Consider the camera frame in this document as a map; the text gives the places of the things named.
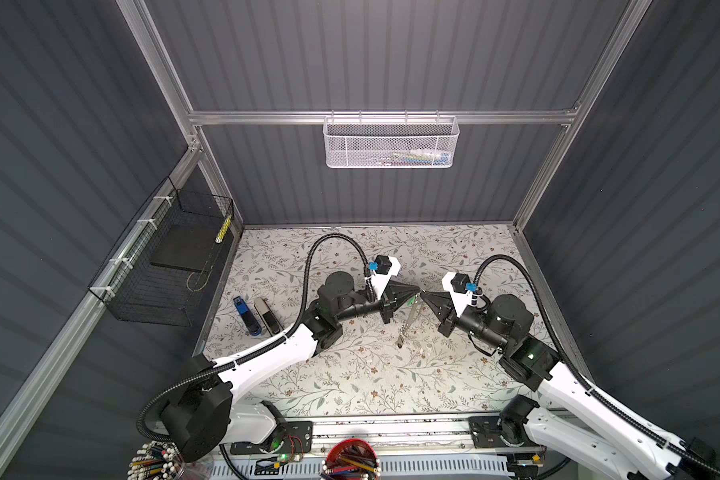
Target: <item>yellow marker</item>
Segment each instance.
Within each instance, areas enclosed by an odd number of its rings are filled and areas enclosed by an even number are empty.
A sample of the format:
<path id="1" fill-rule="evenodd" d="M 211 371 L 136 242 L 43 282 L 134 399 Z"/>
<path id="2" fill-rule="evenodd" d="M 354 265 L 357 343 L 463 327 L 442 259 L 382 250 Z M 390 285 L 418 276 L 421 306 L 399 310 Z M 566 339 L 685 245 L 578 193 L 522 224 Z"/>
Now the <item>yellow marker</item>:
<path id="1" fill-rule="evenodd" d="M 227 216 L 226 220 L 224 220 L 224 225 L 221 225 L 221 230 L 219 230 L 219 234 L 216 236 L 216 243 L 220 244 L 222 240 L 224 240 L 224 235 L 226 234 L 226 231 L 230 229 L 230 224 L 232 223 L 232 216 Z"/>

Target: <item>black cable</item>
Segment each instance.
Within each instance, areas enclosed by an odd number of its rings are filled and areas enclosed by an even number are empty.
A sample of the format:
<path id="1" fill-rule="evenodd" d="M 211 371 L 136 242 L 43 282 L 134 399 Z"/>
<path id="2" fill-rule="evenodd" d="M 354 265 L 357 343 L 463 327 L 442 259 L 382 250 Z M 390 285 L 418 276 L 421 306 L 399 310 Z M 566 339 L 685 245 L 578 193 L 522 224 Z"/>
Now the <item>black cable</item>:
<path id="1" fill-rule="evenodd" d="M 528 286 L 530 287 L 530 292 L 534 294 L 534 299 L 536 299 L 536 303 L 539 307 L 539 313 L 541 314 L 541 319 L 544 321 L 544 326 L 547 328 L 547 332 L 550 334 L 550 339 L 552 340 L 552 344 L 554 345 L 554 348 L 557 350 L 557 353 L 560 354 L 560 358 L 563 360 L 563 363 L 568 367 L 568 370 L 574 375 L 574 378 L 578 381 L 579 384 L 581 384 L 582 387 L 584 387 L 590 395 L 592 395 L 594 398 L 597 398 L 597 400 L 605 405 L 606 408 L 611 410 L 613 413 L 615 413 L 619 418 L 624 420 L 624 422 L 629 423 L 636 429 L 638 432 L 642 433 L 643 435 L 647 436 L 648 438 L 652 439 L 654 442 L 656 442 L 661 447 L 666 447 L 670 452 L 674 453 L 675 455 L 680 456 L 681 458 L 696 464 L 697 466 L 700 466 L 701 468 L 704 468 L 710 473 L 713 473 L 720 477 L 720 469 L 716 466 L 713 466 L 709 463 L 707 463 L 703 458 L 697 457 L 696 455 L 684 450 L 681 447 L 675 446 L 674 444 L 670 443 L 666 440 L 666 438 L 662 437 L 661 435 L 657 434 L 650 428 L 644 426 L 642 423 L 638 422 L 634 418 L 632 418 L 631 415 L 624 412 L 621 408 L 615 406 L 613 403 L 608 400 L 608 398 L 605 398 L 602 394 L 600 394 L 597 390 L 592 389 L 592 385 L 589 383 L 589 380 L 587 380 L 581 372 L 576 368 L 576 366 L 572 363 L 570 358 L 568 357 L 565 350 L 563 350 L 562 344 L 560 343 L 560 340 L 557 338 L 557 335 L 555 334 L 554 330 L 552 330 L 552 324 L 549 320 L 549 317 L 547 316 L 547 311 L 544 308 L 544 305 L 541 302 L 541 298 L 539 297 L 539 293 L 536 290 L 536 285 L 534 282 L 530 279 L 530 275 L 528 274 L 528 271 L 525 269 L 524 266 L 520 264 L 515 258 L 509 256 L 509 255 L 492 255 L 489 258 L 485 259 L 482 264 L 480 264 L 480 267 L 478 268 L 478 271 L 476 274 L 474 274 L 474 284 L 480 286 L 480 276 L 483 274 L 483 270 L 489 265 L 495 262 L 496 260 L 506 260 L 510 264 L 514 265 L 515 268 L 517 268 L 521 274 L 525 277 L 525 281 L 528 282 Z"/>
<path id="2" fill-rule="evenodd" d="M 326 234 L 321 236 L 317 239 L 317 241 L 312 245 L 312 248 L 309 249 L 309 253 L 307 254 L 307 260 L 304 263 L 304 281 L 302 285 L 302 304 L 298 309 L 298 317 L 296 318 L 296 321 L 293 323 L 290 329 L 286 332 L 286 334 L 278 340 L 275 340 L 274 342 L 271 342 L 267 345 L 264 345 L 262 348 L 250 352 L 248 355 L 241 356 L 239 359 L 236 359 L 233 362 L 227 363 L 225 365 L 214 367 L 210 370 L 205 370 L 204 372 L 197 373 L 189 378 L 183 379 L 178 383 L 174 383 L 172 386 L 168 387 L 167 389 L 163 390 L 156 396 L 154 396 L 151 400 L 149 400 L 146 405 L 144 405 L 144 408 L 141 409 L 141 412 L 139 412 L 139 416 L 136 418 L 136 430 L 141 434 L 142 436 L 148 438 L 149 440 L 155 440 L 156 442 L 172 442 L 173 439 L 171 436 L 163 435 L 162 433 L 153 432 L 149 429 L 149 427 L 146 426 L 146 415 L 150 412 L 152 408 L 154 408 L 155 405 L 166 395 L 171 393 L 173 390 L 180 389 L 184 386 L 187 386 L 191 383 L 198 382 L 201 380 L 206 380 L 211 378 L 212 376 L 224 372 L 225 370 L 229 370 L 233 368 L 235 365 L 241 365 L 245 362 L 249 362 L 250 360 L 253 360 L 257 358 L 260 355 L 263 355 L 264 353 L 267 353 L 269 350 L 274 349 L 275 347 L 283 344 L 286 341 L 286 338 L 290 338 L 291 335 L 293 335 L 296 332 L 296 329 L 298 326 L 302 324 L 302 317 L 304 315 L 304 311 L 307 310 L 307 301 L 309 297 L 309 267 L 312 264 L 312 257 L 315 255 L 315 252 L 317 251 L 317 247 L 322 244 L 324 241 L 331 239 L 331 238 L 340 238 L 342 240 L 346 240 L 349 242 L 352 246 L 355 247 L 355 250 L 358 252 L 358 255 L 360 255 L 360 260 L 363 263 L 363 273 L 365 274 L 365 285 L 367 287 L 368 295 L 371 297 L 368 299 L 369 302 L 373 303 L 376 301 L 376 293 L 373 289 L 373 284 L 371 284 L 371 271 L 368 267 L 368 258 L 365 256 L 365 252 L 362 251 L 362 248 L 360 247 L 360 244 L 358 244 L 354 238 L 339 234 L 339 233 L 333 233 L 333 234 Z"/>
<path id="3" fill-rule="evenodd" d="M 237 469 L 235 464 L 232 463 L 232 460 L 230 460 L 230 454 L 227 453 L 226 449 L 224 448 L 224 445 L 219 445 L 219 450 L 221 450 L 221 456 L 224 457 L 224 462 L 226 462 L 226 466 L 230 467 L 230 470 L 232 470 L 232 473 L 235 474 L 236 477 L 238 477 L 240 480 L 248 480 L 245 475 L 243 475 L 240 470 Z"/>
<path id="4" fill-rule="evenodd" d="M 551 477 L 552 475 L 558 473 L 560 470 L 565 468 L 566 465 L 570 463 L 570 458 L 566 457 L 563 458 L 563 460 L 558 463 L 556 466 L 553 466 L 549 470 L 547 470 L 544 473 L 540 473 L 539 475 L 536 475 L 535 477 L 519 477 L 518 480 L 545 480 L 546 478 Z"/>

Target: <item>floral patterned surface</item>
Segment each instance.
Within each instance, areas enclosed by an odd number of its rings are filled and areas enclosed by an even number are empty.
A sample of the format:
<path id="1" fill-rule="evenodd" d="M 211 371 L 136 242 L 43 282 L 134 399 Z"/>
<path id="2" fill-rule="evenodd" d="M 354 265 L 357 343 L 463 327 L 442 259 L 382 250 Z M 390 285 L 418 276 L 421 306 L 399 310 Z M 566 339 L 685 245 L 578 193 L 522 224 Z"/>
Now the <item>floral patterned surface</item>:
<path id="1" fill-rule="evenodd" d="M 209 358 L 231 355 L 262 341 L 252 337 L 232 299 L 266 298 L 280 323 L 296 318 L 301 299 L 304 260 L 312 244 L 327 232 L 352 236 L 372 259 L 396 256 L 402 268 L 396 280 L 442 291 L 448 271 L 474 274 L 492 254 L 520 259 L 504 225 L 396 226 L 341 229 L 247 230 L 240 241 L 230 277 L 216 313 L 205 353 Z M 362 287 L 362 266 L 355 250 L 343 240 L 328 240 L 312 261 L 312 301 L 327 274 L 344 270 Z M 522 275 L 506 262 L 495 262 L 480 281 L 493 299 L 513 293 L 537 317 L 530 332 L 549 342 L 538 308 Z M 396 340 L 410 306 L 384 325 L 379 314 L 344 322 L 344 335 L 328 350 L 307 362 L 280 371 L 259 384 L 245 399 L 272 401 L 286 416 L 346 416 L 382 413 L 472 412 L 501 409 L 527 389 L 513 382 L 497 360 L 477 352 L 466 334 L 450 338 L 437 332 L 438 322 L 426 305 L 399 349 Z"/>

